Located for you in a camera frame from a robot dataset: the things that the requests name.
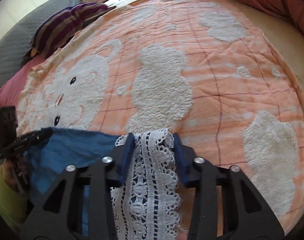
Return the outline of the green left sleeve forearm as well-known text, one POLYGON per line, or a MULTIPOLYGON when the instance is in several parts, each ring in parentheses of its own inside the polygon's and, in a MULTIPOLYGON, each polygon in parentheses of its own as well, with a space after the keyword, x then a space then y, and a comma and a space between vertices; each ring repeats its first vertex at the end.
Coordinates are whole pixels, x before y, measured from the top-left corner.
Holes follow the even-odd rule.
POLYGON ((17 235, 27 215, 27 196, 6 182, 6 168, 0 166, 0 216, 17 235))

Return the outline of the left hand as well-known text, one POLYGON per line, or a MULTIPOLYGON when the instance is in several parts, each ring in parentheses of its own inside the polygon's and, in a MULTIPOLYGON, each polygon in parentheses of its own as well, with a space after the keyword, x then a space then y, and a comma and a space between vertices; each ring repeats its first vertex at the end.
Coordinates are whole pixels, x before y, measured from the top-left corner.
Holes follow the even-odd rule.
POLYGON ((14 177, 14 165, 9 160, 4 160, 2 164, 2 176, 6 182, 6 184, 13 189, 14 191, 18 192, 18 183, 14 177))

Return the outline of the right hand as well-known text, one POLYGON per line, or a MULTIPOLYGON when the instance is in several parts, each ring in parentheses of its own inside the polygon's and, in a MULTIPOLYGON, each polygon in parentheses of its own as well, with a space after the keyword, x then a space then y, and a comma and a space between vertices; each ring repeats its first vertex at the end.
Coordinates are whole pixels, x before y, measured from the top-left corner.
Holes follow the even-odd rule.
POLYGON ((176 240, 187 240, 188 239, 188 233, 187 232, 180 232, 177 235, 176 240))

